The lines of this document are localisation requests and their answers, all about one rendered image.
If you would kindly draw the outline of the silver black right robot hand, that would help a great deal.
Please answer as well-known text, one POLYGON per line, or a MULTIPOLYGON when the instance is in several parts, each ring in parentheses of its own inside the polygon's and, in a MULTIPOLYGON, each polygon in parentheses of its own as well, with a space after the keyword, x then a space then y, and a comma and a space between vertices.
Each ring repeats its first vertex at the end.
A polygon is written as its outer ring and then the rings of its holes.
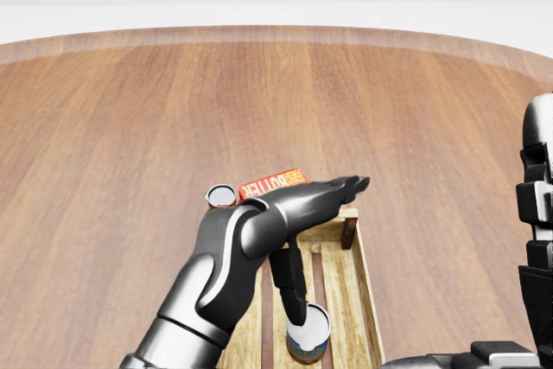
POLYGON ((472 342, 465 353, 395 359, 379 369, 553 369, 553 92, 527 105, 522 138, 518 217, 531 226, 532 239, 518 275, 536 352, 513 341, 482 340, 472 342))

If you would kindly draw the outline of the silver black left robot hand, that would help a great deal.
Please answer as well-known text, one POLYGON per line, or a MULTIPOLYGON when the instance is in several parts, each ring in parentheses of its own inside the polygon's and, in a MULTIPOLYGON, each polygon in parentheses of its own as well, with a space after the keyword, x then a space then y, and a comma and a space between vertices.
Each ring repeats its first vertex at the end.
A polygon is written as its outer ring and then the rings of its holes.
POLYGON ((296 236, 337 217, 369 183, 357 175, 301 183, 209 211, 159 317, 225 347, 251 305, 257 270, 270 258, 288 320, 303 325, 306 286, 296 236))

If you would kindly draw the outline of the wooden slat tray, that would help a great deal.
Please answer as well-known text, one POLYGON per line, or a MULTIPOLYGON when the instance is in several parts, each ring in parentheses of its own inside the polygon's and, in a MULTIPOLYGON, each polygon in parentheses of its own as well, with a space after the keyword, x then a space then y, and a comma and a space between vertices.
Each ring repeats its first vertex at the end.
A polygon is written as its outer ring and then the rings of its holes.
POLYGON ((257 272, 253 302, 217 369, 378 369, 385 354, 357 209, 341 209, 336 219, 301 233, 297 242, 308 299, 318 302, 332 323, 323 358, 304 365, 288 352, 283 305, 264 264, 257 272))

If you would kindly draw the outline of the tin with red label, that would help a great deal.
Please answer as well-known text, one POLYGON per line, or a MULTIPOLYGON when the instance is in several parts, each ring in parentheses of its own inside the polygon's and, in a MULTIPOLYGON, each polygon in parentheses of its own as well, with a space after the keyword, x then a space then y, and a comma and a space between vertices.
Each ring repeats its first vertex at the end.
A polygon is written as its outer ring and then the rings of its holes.
POLYGON ((210 187, 204 195, 209 209, 232 207, 237 203, 235 189, 229 184, 216 184, 210 187))

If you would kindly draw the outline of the red butter box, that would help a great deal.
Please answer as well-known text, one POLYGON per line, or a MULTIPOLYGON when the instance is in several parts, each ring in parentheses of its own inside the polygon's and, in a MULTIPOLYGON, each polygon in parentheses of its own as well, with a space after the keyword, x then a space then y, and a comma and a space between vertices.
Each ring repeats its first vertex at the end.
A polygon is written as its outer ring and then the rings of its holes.
POLYGON ((278 188, 286 188, 308 182, 309 179, 300 169, 289 169, 240 185, 238 187, 238 201, 241 202, 251 197, 267 194, 278 188))

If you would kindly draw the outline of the tin with blue yellow label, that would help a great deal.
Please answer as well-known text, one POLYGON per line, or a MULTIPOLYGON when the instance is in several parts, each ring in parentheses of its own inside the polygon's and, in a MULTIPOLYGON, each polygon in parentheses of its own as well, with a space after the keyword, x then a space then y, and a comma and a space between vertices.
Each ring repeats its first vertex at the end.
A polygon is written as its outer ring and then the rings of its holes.
POLYGON ((317 303, 308 303, 302 326, 286 319, 286 347, 290 356, 304 365, 322 359, 327 350, 332 323, 327 311, 317 303))

